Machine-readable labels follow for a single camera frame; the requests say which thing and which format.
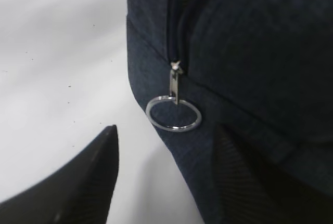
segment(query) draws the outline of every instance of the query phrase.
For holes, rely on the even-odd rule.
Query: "bag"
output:
[[[332,3],[128,0],[133,94],[155,125],[195,124],[186,132],[156,129],[205,223],[224,216],[211,162],[220,123],[241,130],[286,173],[333,196]]]

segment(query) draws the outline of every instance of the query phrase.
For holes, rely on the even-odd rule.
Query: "navy fabric bag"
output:
[[[212,175],[213,130],[240,129],[267,160],[333,196],[333,0],[128,0],[129,79],[145,110],[169,94],[171,62],[184,71],[179,96],[202,113],[199,128],[157,128],[205,223],[225,216]],[[173,103],[162,123],[195,118]]]

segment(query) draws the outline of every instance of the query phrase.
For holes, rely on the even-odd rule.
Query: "white surface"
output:
[[[0,0],[0,201],[117,124],[108,223],[202,223],[127,80],[126,0]]]

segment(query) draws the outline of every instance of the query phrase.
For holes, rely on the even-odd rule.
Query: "zipper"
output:
[[[170,96],[179,103],[180,76],[187,72],[188,66],[188,30],[194,24],[204,0],[170,0],[168,60],[170,70]]]

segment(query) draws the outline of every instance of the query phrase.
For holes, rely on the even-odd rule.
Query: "textured fabric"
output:
[[[265,192],[258,174],[253,173],[255,168],[244,159],[246,151],[237,148],[234,139],[219,126],[214,136],[213,171],[225,209],[224,221],[231,224],[292,224],[287,214]]]
[[[213,157],[229,223],[333,223],[333,199],[270,163],[241,131],[219,126]]]
[[[157,131],[206,223],[220,223],[224,216],[211,175],[216,123],[241,129],[270,162],[333,197],[332,3],[200,5],[187,33],[188,72],[180,94],[198,106],[202,126],[182,134]],[[150,99],[168,94],[168,6],[168,0],[129,0],[129,78],[143,109]],[[173,111],[167,106],[166,114],[156,114],[173,123]]]
[[[116,127],[28,191],[0,204],[3,224],[105,224],[118,175]]]

